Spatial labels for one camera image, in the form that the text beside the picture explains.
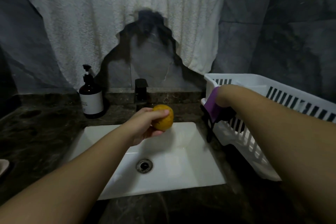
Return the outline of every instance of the person's left arm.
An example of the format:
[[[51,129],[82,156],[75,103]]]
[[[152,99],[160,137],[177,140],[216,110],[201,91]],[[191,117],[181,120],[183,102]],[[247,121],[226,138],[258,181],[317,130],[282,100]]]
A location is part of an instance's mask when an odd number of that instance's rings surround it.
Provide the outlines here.
[[[0,207],[0,223],[81,223],[130,146],[162,134],[152,120],[168,110],[143,108],[84,153],[33,183]]]

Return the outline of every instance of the person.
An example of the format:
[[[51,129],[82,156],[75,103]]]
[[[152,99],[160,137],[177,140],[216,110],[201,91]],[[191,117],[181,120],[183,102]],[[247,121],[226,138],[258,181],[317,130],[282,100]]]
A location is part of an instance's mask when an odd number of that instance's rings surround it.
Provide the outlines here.
[[[221,86],[216,103],[244,120],[267,159],[326,223],[336,223],[336,124],[301,114],[244,87]],[[0,207],[0,223],[81,223],[127,149],[162,134],[168,111],[143,108],[84,153]]]

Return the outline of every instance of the countertop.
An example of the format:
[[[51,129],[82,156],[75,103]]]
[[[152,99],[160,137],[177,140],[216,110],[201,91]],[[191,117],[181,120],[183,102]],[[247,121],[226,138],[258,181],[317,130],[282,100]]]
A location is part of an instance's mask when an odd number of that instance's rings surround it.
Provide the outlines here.
[[[152,103],[168,103],[174,122],[192,121],[206,133],[197,99],[171,101],[162,95]],[[50,96],[24,105],[0,120],[0,158],[11,167],[0,178],[0,204],[59,165],[74,138],[86,126],[122,124],[134,113],[131,96],[115,96],[123,104],[112,104],[99,119],[88,120],[74,97],[55,102]],[[116,99],[111,103],[120,103]],[[97,201],[86,223],[312,223],[297,198],[281,183],[259,178],[232,146],[211,141],[226,184],[164,191]]]

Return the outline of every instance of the textured curtain fabric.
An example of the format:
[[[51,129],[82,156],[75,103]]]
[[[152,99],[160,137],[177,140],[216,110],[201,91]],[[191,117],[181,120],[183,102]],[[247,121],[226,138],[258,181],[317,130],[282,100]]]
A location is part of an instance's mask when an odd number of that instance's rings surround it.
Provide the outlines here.
[[[43,16],[60,70],[79,89],[83,64],[98,73],[117,35],[137,12],[151,9],[165,18],[188,68],[210,71],[218,47],[218,22],[224,0],[30,0]]]

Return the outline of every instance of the purple cloth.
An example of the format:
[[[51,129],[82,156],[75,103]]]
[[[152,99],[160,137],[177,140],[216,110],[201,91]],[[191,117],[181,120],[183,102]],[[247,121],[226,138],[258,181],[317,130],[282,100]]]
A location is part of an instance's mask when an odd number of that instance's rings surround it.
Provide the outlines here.
[[[212,123],[215,122],[217,117],[220,115],[224,107],[220,107],[219,105],[216,104],[216,97],[218,93],[218,88],[216,87],[212,90],[210,96],[208,97],[207,102],[204,104],[204,108],[208,111]]]

